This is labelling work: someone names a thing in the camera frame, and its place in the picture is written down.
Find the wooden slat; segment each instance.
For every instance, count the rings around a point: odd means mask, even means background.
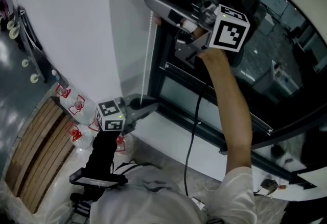
[[[38,136],[39,134],[39,130],[40,130],[40,126],[44,125],[45,123],[47,123],[47,121],[45,121],[46,119],[49,120],[49,114],[52,113],[53,114],[53,110],[56,107],[56,104],[53,100],[50,101],[50,104],[48,105],[48,107],[45,109],[45,111],[42,113],[42,115],[40,116],[40,118],[37,120],[37,122],[34,124],[32,130],[29,132],[28,135],[26,135],[26,142],[25,145],[22,145],[20,152],[17,154],[17,157],[14,158],[15,161],[19,162],[22,160],[22,158],[24,157],[25,151],[28,151],[29,149],[29,145],[31,145],[31,141],[33,141],[33,137],[34,136]]]
[[[44,161],[44,165],[43,168],[41,169],[41,172],[39,174],[39,177],[37,178],[34,186],[36,187],[36,189],[32,189],[30,190],[30,195],[29,197],[27,197],[24,201],[24,204],[27,208],[30,207],[30,205],[32,204],[32,201],[37,193],[38,188],[41,186],[46,174],[48,173],[49,169],[51,168],[53,162],[56,160],[57,156],[59,155],[59,153],[61,152],[61,150],[64,148],[64,146],[67,143],[67,140],[69,140],[68,137],[69,134],[65,134],[64,137],[60,140],[59,144],[55,147],[55,150],[51,153],[51,156]]]
[[[36,183],[37,180],[40,178],[40,174],[44,169],[46,163],[50,159],[51,155],[59,145],[60,141],[63,138],[67,138],[66,129],[65,127],[71,122],[69,116],[65,116],[65,118],[61,121],[59,126],[55,129],[49,140],[47,141],[45,147],[43,148],[42,152],[38,156],[37,160],[35,161],[32,170],[30,171],[26,182],[24,183],[22,192],[20,194],[20,199],[24,204],[27,203],[28,198],[30,197],[33,189],[37,189]]]
[[[50,160],[47,164],[46,167],[49,167],[49,170],[47,174],[45,175],[41,185],[38,187],[37,192],[30,201],[30,204],[28,206],[28,209],[31,211],[32,214],[34,214],[41,202],[41,199],[43,198],[44,193],[48,189],[51,181],[53,180],[58,168],[60,165],[62,165],[63,161],[67,158],[68,154],[73,150],[73,144],[70,141],[69,138],[67,138],[66,143],[63,147],[63,149],[60,151],[60,153],[57,156],[52,155],[52,160],[55,159],[53,162]]]
[[[43,122],[40,124],[39,128],[36,130],[35,134],[31,138],[31,141],[29,142],[28,146],[26,147],[25,152],[23,153],[21,160],[19,162],[20,165],[20,172],[18,175],[18,178],[16,180],[15,187],[13,189],[14,196],[19,196],[19,192],[21,190],[22,181],[24,178],[24,175],[35,155],[37,150],[39,149],[40,145],[42,144],[42,141],[44,137],[47,135],[53,124],[56,122],[56,120],[60,117],[60,115],[63,113],[63,111],[56,105],[52,108],[52,110],[49,112],[49,114],[46,115]]]
[[[27,131],[25,132],[24,136],[22,137],[22,140],[19,143],[19,145],[12,157],[12,160],[9,164],[8,171],[7,171],[7,174],[5,177],[5,181],[11,190],[13,190],[13,188],[14,188],[14,185],[16,183],[16,180],[17,180],[17,177],[19,174],[19,170],[20,170],[20,167],[19,167],[19,165],[17,165],[17,162],[20,160],[21,155],[23,154],[23,152],[26,149],[26,145],[30,141],[31,132],[36,131],[35,126],[38,125],[40,123],[40,121],[43,121],[45,114],[47,114],[51,110],[51,108],[53,107],[54,104],[55,103],[53,102],[52,99],[48,99],[45,102],[45,104],[42,106],[42,108],[39,110],[39,112],[34,117],[32,123],[28,127]]]

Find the floor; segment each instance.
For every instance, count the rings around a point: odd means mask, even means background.
[[[30,76],[36,71],[32,64],[22,67],[26,58],[9,31],[0,32],[0,176],[19,129],[54,83],[50,77],[46,84],[42,80],[32,84]]]
[[[177,162],[165,154],[155,150],[144,142],[135,139],[133,158],[138,162],[152,162],[164,172],[169,174],[184,191],[183,171],[184,165]],[[212,194],[220,186],[220,181],[210,178],[196,170],[188,168],[187,184],[190,197],[195,197],[205,204],[205,208],[210,207]],[[257,224],[279,224],[283,215],[287,201],[275,198],[256,196],[256,211],[258,215]]]

